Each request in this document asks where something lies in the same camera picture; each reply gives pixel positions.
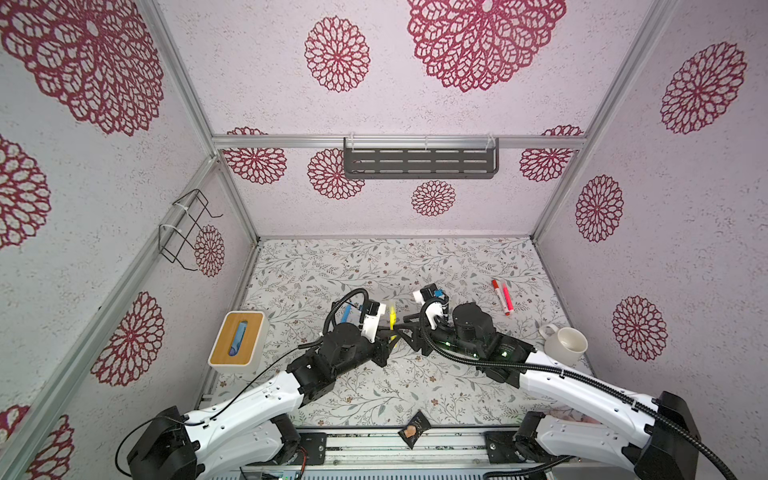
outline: red marker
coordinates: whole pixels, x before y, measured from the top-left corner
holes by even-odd
[[[504,297],[507,299],[507,309],[512,312],[515,310],[515,306],[512,305],[512,299],[509,297],[509,290],[507,290],[507,283],[504,282]]]
[[[496,295],[498,296],[499,305],[502,306],[502,310],[504,310],[504,314],[509,315],[509,308],[507,308],[507,303],[504,301],[504,296],[502,295],[502,289],[498,288],[498,282],[496,280],[492,280],[491,283],[493,283],[493,290],[496,292]]]

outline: robotic arm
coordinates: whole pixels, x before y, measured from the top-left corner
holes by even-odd
[[[403,339],[425,356],[436,351],[475,365],[497,382],[558,399],[601,422],[566,422],[529,412],[514,437],[523,458],[551,462],[573,455],[626,468],[641,480],[694,480],[697,447],[657,418],[670,419],[698,441],[696,425],[680,397],[663,392],[655,399],[583,376],[533,345],[497,332],[491,316],[475,303],[454,308],[449,324],[448,296],[434,284],[414,297],[422,303],[421,312],[406,316],[394,326],[395,332],[378,327],[385,309],[365,295],[361,326],[340,323],[286,371],[231,404],[186,415],[176,407],[161,412],[127,456],[131,475],[139,480],[192,480],[253,462],[287,462],[300,439],[287,413],[330,392],[338,376],[369,360],[385,366]],[[334,303],[329,318],[338,305]]]

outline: red doily pattern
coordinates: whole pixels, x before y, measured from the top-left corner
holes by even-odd
[[[213,225],[200,229],[194,241],[194,259],[205,276],[216,276],[224,265],[224,240]]]
[[[661,121],[674,133],[701,130],[725,113],[744,83],[744,52],[726,41],[689,58],[661,99]]]
[[[0,412],[0,449],[11,438],[16,426],[27,415],[29,406],[14,405],[10,409]]]
[[[338,148],[317,152],[310,159],[306,174],[315,190],[337,200],[354,197],[366,184],[365,180],[350,180],[344,175],[344,152]]]
[[[582,135],[584,132],[573,125],[558,125],[543,135]],[[570,148],[527,148],[520,157],[523,176],[537,182],[560,177],[574,151]]]
[[[419,185],[411,196],[411,205],[425,217],[444,214],[453,206],[456,191],[447,182],[430,180]]]
[[[667,324],[648,299],[629,296],[622,300],[616,305],[613,324],[619,346],[637,360],[653,360],[667,346]]]
[[[317,22],[304,48],[306,66],[328,90],[349,91],[368,73],[371,59],[366,38],[345,18],[325,17]]]
[[[605,240],[619,226],[623,211],[624,200],[618,182],[611,177],[599,175],[588,181],[578,196],[578,231],[591,242]]]
[[[56,430],[45,439],[43,448],[27,468],[25,480],[61,480],[69,472],[69,460],[74,452],[72,435],[74,429],[69,426],[69,415],[62,415],[56,424]]]
[[[37,161],[0,135],[0,249],[34,237],[51,211]]]
[[[77,120],[133,135],[159,115],[163,70],[131,0],[0,0],[0,31]]]
[[[141,292],[125,314],[91,373],[99,383],[126,386],[149,370],[163,346],[165,319],[156,299]]]
[[[266,135],[250,127],[238,127],[229,135]],[[237,148],[222,152],[227,165],[245,180],[255,184],[277,182],[286,173],[286,156],[282,148]]]
[[[414,55],[444,87],[488,90],[528,67],[565,0],[408,0]]]

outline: table surface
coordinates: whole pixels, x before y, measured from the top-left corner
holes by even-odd
[[[492,279],[508,284],[515,305],[510,316],[498,305]],[[543,345],[540,325],[568,324],[527,239],[267,240],[242,309],[264,311],[270,319],[264,357],[253,374],[296,344],[317,339],[331,302],[344,293],[366,288],[372,300],[387,303],[388,322],[392,303],[398,318],[418,312],[412,292],[430,283],[450,295],[451,307],[474,301],[492,315],[498,331],[537,347]],[[285,369],[298,355],[273,368]],[[576,368],[591,373],[584,359]],[[252,378],[219,376],[213,401],[231,398]],[[403,425],[419,410],[433,425],[514,425],[530,410],[581,419],[553,399],[496,383],[436,353],[424,357],[403,341],[385,368],[369,362],[340,376],[332,392],[291,417],[296,425]]]

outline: white mug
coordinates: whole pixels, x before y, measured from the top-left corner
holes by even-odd
[[[551,335],[547,335],[547,329],[552,330]],[[589,346],[587,337],[570,326],[560,328],[547,323],[538,332],[545,338],[544,353],[566,366],[576,365]]]

